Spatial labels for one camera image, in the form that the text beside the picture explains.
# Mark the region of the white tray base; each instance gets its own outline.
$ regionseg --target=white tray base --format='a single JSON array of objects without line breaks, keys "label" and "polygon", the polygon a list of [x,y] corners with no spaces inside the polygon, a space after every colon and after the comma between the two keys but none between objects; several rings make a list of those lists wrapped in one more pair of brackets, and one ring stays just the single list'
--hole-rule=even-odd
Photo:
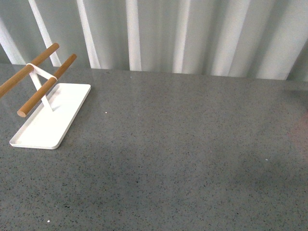
[{"label": "white tray base", "polygon": [[10,140],[21,148],[56,149],[85,101],[89,84],[59,83],[48,94],[53,112],[41,103]]}]

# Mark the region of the rack stand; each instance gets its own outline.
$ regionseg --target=rack stand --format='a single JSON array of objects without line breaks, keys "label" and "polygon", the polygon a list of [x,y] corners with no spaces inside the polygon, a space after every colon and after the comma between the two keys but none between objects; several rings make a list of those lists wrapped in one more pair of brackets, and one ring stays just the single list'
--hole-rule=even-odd
[{"label": "rack stand", "polygon": [[[25,117],[37,102],[42,100],[42,103],[10,140],[10,144],[14,147],[40,149],[59,147],[91,89],[89,84],[59,83],[46,96],[47,91],[76,59],[76,55],[71,55],[53,75],[37,67],[58,47],[57,43],[53,44],[0,86],[1,97],[27,74],[30,74],[38,91],[17,112],[21,117]],[[37,74],[48,79],[43,86]]]}]

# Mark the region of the speckled stone countertop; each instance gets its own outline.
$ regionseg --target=speckled stone countertop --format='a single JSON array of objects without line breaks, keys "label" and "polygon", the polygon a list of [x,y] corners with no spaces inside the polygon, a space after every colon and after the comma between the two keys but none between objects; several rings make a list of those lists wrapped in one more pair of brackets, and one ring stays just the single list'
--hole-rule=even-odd
[{"label": "speckled stone countertop", "polygon": [[[20,68],[0,64],[0,83]],[[56,150],[9,145],[29,77],[0,99],[1,231],[308,230],[308,83],[78,68],[60,82],[92,89]]]}]

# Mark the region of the wooden dowel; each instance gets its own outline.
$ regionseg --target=wooden dowel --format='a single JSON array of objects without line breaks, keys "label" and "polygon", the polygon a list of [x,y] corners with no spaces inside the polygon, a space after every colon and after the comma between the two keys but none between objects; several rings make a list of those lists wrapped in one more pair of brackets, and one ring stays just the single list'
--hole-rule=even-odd
[{"label": "wooden dowel", "polygon": [[[35,66],[40,65],[45,59],[47,59],[52,53],[54,53],[59,48],[58,43],[52,44],[47,48],[42,54],[36,57],[31,63]],[[13,87],[16,86],[26,75],[28,75],[31,71],[33,71],[33,66],[26,65],[23,69],[18,71],[15,75],[13,75],[9,80],[3,83],[0,86],[0,98],[5,95],[8,91],[10,91]]]},{"label": "wooden dowel", "polygon": [[[75,54],[72,54],[62,66],[53,74],[57,79],[68,69],[68,67],[77,58]],[[26,117],[27,114],[32,110],[32,108],[43,98],[43,96],[50,90],[50,88],[56,83],[55,78],[50,78],[47,80],[43,86],[34,93],[34,95],[18,110],[17,114],[21,117]]]}]

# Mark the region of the gray countertop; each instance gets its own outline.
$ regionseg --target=gray countertop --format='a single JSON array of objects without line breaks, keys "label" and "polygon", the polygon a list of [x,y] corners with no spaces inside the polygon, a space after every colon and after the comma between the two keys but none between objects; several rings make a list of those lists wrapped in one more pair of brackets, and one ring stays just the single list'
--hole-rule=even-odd
[{"label": "gray countertop", "polygon": [[[0,64],[0,83],[20,68]],[[56,150],[9,145],[29,77],[0,99],[0,230],[308,229],[308,83],[78,68],[60,82],[92,89]]]}]

